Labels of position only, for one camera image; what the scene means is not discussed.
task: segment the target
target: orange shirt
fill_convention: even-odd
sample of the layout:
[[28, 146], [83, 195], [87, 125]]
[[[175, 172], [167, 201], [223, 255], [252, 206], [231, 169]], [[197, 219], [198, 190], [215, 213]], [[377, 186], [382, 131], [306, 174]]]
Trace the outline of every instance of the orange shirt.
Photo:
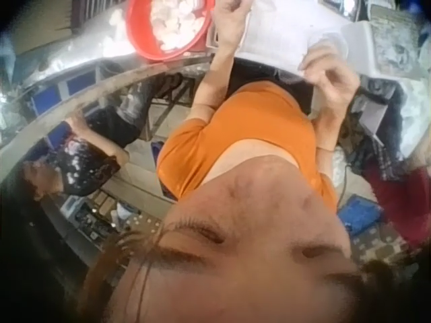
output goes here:
[[177, 198], [195, 190], [221, 154], [243, 139], [266, 141], [286, 150], [311, 187], [336, 210], [337, 195], [316, 165], [316, 138], [311, 122], [295, 99], [269, 81], [250, 83], [227, 99], [206, 124], [190, 119], [163, 146], [157, 172]]

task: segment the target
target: red bowl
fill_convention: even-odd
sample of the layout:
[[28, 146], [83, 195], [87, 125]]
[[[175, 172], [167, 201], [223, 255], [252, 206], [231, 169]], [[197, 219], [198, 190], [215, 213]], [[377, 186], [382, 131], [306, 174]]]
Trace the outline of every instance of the red bowl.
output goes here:
[[136, 51], [146, 59], [151, 61], [173, 59], [190, 50], [199, 39], [205, 35], [211, 23], [210, 11], [214, 8], [214, 1], [215, 0], [205, 1], [205, 6], [201, 9], [201, 13], [205, 14], [205, 21], [202, 29], [196, 34], [194, 39], [183, 48], [164, 52], [160, 49], [160, 45], [153, 35], [153, 28], [150, 21], [152, 0], [131, 0], [126, 18], [129, 40]]

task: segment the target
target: eyelash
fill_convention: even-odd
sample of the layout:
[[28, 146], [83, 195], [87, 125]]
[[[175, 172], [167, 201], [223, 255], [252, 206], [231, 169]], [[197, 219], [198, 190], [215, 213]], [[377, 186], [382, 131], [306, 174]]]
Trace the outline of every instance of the eyelash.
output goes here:
[[208, 223], [197, 221], [195, 219], [185, 219], [178, 222], [174, 226], [174, 230], [178, 229], [192, 229], [214, 244], [222, 244], [225, 240], [225, 238]]

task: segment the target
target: hand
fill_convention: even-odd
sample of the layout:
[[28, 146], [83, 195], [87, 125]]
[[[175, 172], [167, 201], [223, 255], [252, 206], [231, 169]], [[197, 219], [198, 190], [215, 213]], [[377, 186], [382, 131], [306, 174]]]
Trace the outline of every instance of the hand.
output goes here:
[[253, 0], [217, 0], [213, 20], [219, 47], [235, 51], [244, 35], [245, 23]]
[[358, 74], [348, 67], [332, 46], [327, 45], [312, 47], [299, 70], [304, 70], [305, 79], [321, 91], [323, 111], [344, 120], [360, 86]]
[[84, 133], [89, 129], [82, 110], [74, 111], [69, 118], [65, 119], [65, 122], [76, 135]]

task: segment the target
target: woman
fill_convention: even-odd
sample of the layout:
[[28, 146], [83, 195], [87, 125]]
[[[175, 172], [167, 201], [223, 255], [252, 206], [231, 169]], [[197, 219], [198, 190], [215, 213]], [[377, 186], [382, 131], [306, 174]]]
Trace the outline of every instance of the woman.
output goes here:
[[104, 310], [109, 322], [371, 322], [369, 313], [388, 322], [370, 267], [350, 260], [329, 180], [359, 78], [332, 48], [312, 48], [301, 68], [324, 97], [313, 123], [269, 82], [224, 102], [251, 8], [235, 3], [216, 2], [219, 49], [190, 116], [160, 154], [158, 174], [178, 204], [156, 241], [124, 237], [102, 255], [81, 305], [97, 309], [102, 273], [131, 248]]

